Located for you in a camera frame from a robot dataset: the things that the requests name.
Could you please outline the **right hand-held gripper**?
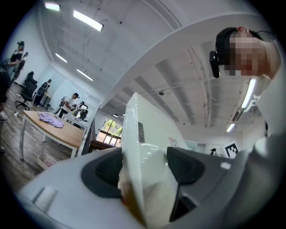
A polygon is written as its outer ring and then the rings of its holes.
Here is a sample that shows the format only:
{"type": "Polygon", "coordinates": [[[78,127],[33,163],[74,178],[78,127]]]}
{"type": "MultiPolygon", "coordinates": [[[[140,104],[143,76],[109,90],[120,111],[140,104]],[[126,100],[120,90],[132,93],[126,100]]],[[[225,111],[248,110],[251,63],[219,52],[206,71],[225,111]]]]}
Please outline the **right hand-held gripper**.
{"type": "Polygon", "coordinates": [[[228,158],[235,158],[238,152],[239,152],[238,146],[234,141],[224,146],[224,153],[225,156],[228,158]]]}

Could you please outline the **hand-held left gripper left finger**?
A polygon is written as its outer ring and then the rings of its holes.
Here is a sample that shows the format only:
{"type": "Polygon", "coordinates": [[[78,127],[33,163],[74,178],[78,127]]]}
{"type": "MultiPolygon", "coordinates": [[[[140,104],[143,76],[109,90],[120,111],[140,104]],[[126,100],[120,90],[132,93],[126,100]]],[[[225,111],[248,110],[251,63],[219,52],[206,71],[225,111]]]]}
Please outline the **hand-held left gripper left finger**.
{"type": "Polygon", "coordinates": [[[57,162],[17,198],[44,229],[145,229],[121,202],[122,150],[110,148],[57,162]]]}

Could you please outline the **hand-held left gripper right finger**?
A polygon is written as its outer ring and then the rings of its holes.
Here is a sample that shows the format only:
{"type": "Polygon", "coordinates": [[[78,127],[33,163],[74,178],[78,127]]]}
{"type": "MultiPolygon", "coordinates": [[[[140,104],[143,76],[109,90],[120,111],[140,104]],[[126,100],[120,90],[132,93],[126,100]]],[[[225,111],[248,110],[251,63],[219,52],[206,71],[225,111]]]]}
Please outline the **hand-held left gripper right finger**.
{"type": "Polygon", "coordinates": [[[225,216],[243,174],[245,154],[231,159],[169,147],[167,161],[178,188],[166,229],[227,229],[225,216]]]}

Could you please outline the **person's left forearm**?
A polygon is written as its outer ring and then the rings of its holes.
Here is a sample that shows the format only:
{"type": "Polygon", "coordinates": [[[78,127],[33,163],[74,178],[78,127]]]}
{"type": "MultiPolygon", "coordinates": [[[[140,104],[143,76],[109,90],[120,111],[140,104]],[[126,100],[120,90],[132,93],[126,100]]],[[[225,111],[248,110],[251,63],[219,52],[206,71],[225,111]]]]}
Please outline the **person's left forearm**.
{"type": "Polygon", "coordinates": [[[222,229],[238,229],[257,215],[277,192],[286,172],[286,132],[260,138],[247,152],[238,187],[222,229]]]}

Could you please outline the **ceiling air conditioner unit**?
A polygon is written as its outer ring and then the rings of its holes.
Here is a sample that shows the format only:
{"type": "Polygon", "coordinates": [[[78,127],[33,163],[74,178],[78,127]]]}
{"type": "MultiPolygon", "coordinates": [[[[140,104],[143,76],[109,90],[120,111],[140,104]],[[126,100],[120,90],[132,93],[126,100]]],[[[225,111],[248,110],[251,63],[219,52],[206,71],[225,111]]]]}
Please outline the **ceiling air conditioner unit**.
{"type": "Polygon", "coordinates": [[[238,108],[232,117],[232,122],[237,122],[243,113],[242,108],[238,108]]]}

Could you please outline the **white plastic bin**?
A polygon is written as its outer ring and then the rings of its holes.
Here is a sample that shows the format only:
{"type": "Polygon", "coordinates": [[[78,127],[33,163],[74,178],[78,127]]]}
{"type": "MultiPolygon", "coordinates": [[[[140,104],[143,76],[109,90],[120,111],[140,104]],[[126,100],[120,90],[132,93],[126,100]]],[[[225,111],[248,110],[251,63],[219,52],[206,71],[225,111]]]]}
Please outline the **white plastic bin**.
{"type": "Polygon", "coordinates": [[[47,153],[38,156],[38,165],[44,170],[54,165],[57,161],[47,153]]]}

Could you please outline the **person's white shirt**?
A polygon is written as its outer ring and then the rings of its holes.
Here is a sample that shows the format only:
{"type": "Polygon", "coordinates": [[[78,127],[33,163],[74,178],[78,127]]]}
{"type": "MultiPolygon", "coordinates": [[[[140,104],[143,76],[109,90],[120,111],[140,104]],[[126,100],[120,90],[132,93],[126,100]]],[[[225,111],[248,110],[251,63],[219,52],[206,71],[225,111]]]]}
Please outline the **person's white shirt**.
{"type": "Polygon", "coordinates": [[[286,66],[282,65],[257,102],[269,134],[286,133],[286,66]]]}

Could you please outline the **dark brown cabinet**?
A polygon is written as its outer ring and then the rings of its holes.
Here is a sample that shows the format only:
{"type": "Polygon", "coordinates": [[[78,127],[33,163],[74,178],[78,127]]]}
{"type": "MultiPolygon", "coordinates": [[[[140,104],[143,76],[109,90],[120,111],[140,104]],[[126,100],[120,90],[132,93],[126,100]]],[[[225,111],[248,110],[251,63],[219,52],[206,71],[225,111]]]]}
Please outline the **dark brown cabinet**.
{"type": "Polygon", "coordinates": [[[114,146],[112,145],[105,144],[97,140],[91,140],[89,144],[88,152],[91,153],[93,150],[104,150],[104,149],[113,148],[113,147],[114,146]]]}

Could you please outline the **metal stair railing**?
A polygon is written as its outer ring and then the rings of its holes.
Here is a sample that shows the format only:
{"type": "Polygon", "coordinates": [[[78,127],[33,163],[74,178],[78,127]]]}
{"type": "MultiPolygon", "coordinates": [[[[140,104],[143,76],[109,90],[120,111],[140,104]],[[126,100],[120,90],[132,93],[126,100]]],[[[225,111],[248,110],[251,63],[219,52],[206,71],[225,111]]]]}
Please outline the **metal stair railing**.
{"type": "Polygon", "coordinates": [[[89,153],[89,148],[92,140],[96,139],[95,119],[92,120],[89,127],[86,129],[85,135],[82,139],[78,155],[82,156],[89,153]]]}

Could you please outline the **white-legged wooden table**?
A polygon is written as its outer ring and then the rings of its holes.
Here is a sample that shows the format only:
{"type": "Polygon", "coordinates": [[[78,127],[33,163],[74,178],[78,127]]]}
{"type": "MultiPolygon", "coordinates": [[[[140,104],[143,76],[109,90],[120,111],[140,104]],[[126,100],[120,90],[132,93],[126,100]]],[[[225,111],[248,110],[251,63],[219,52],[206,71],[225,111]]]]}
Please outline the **white-legged wooden table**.
{"type": "Polygon", "coordinates": [[[72,150],[71,158],[76,157],[80,149],[85,131],[64,121],[63,128],[57,128],[39,119],[38,112],[24,111],[20,132],[20,159],[24,160],[24,135],[26,124],[30,123],[36,130],[43,134],[42,141],[50,138],[72,150]]]}

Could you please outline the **white table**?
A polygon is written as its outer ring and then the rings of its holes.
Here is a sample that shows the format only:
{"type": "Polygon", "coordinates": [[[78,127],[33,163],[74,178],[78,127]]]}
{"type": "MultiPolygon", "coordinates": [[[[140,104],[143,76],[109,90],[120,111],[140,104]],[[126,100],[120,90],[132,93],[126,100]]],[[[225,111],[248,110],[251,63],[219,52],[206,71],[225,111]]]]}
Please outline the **white table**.
{"type": "Polygon", "coordinates": [[[89,127],[89,123],[77,118],[71,114],[63,114],[62,119],[70,124],[77,124],[81,129],[86,130],[89,127]]]}

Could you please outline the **large glass window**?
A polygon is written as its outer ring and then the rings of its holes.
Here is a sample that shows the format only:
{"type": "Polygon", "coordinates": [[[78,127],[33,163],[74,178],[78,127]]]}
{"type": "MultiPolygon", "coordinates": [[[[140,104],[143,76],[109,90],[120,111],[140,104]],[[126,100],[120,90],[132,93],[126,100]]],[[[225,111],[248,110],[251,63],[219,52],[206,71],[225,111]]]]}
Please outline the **large glass window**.
{"type": "Polygon", "coordinates": [[[122,125],[112,119],[106,118],[96,140],[110,146],[121,147],[121,137],[122,125]]]}

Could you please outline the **purple cloth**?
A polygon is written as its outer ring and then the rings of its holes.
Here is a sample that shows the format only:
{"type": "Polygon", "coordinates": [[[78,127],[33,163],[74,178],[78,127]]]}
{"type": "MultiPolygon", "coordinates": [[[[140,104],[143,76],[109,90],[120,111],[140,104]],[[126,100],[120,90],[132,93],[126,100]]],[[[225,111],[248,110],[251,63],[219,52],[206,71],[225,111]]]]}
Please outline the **purple cloth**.
{"type": "Polygon", "coordinates": [[[50,124],[55,128],[64,127],[63,121],[58,116],[54,115],[53,113],[50,114],[48,112],[38,112],[38,115],[39,115],[40,121],[50,124]]]}

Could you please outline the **black office chair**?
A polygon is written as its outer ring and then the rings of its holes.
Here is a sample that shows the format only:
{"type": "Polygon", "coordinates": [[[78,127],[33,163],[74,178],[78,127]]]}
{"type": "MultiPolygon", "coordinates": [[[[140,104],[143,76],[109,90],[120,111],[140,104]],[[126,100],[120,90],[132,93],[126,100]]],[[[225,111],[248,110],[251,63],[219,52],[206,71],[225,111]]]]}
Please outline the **black office chair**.
{"type": "Polygon", "coordinates": [[[25,110],[30,110],[27,102],[32,102],[33,100],[33,93],[37,88],[37,84],[34,82],[28,82],[26,86],[22,89],[20,96],[23,98],[24,101],[15,101],[16,108],[22,106],[25,110]]]}
{"type": "Polygon", "coordinates": [[[27,77],[24,81],[24,86],[26,86],[29,82],[32,82],[33,84],[37,84],[38,82],[34,79],[34,72],[31,71],[27,74],[27,77]]]}

